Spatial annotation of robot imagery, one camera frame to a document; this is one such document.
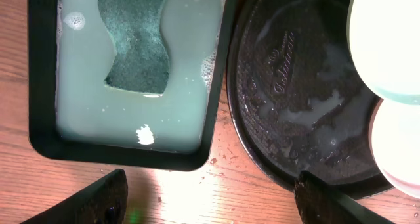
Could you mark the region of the green yellow sponge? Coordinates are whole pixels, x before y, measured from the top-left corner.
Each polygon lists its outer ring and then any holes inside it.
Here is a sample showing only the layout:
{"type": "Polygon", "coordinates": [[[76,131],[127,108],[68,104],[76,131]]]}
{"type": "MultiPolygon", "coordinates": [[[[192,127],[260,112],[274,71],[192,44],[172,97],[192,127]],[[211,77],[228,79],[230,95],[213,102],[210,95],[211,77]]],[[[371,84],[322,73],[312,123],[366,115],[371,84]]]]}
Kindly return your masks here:
{"type": "Polygon", "coordinates": [[[100,17],[116,56],[104,83],[138,93],[162,94],[169,79],[169,54],[161,36],[165,0],[98,0],[100,17]]]}

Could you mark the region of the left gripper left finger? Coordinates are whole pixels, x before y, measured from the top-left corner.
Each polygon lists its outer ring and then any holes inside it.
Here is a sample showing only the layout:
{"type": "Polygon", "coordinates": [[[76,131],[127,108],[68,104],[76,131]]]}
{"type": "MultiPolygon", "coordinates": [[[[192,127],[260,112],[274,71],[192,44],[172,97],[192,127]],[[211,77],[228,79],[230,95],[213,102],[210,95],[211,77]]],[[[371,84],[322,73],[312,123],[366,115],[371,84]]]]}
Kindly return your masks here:
{"type": "Polygon", "coordinates": [[[127,197],[126,174],[116,169],[22,224],[123,223],[127,197]]]}

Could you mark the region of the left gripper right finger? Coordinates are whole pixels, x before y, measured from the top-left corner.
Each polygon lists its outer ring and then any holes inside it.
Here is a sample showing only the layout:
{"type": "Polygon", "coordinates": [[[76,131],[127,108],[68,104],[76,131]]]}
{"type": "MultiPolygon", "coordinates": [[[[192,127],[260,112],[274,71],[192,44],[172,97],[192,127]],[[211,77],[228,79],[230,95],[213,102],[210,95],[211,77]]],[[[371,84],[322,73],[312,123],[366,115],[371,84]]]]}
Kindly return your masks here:
{"type": "Polygon", "coordinates": [[[308,171],[300,173],[294,195],[301,221],[305,224],[391,223],[308,171]]]}

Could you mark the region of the mint plate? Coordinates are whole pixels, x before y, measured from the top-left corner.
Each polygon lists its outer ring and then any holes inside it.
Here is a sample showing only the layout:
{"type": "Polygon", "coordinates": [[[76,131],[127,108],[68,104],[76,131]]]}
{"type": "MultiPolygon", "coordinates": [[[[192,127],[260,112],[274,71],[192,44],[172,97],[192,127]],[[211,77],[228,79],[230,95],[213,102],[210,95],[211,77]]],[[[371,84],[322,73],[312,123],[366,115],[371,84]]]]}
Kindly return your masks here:
{"type": "Polygon", "coordinates": [[[358,74],[376,95],[419,104],[419,0],[350,0],[347,39],[358,74]]]}

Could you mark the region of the white plate with stain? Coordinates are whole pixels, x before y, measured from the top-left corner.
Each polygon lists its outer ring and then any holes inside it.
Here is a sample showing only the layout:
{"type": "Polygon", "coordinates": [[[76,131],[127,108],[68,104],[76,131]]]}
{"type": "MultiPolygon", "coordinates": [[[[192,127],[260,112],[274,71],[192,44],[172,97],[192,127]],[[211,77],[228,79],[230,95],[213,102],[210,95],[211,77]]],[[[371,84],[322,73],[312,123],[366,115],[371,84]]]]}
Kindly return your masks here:
{"type": "Polygon", "coordinates": [[[386,180],[419,198],[419,106],[380,100],[370,120],[369,144],[386,180]]]}

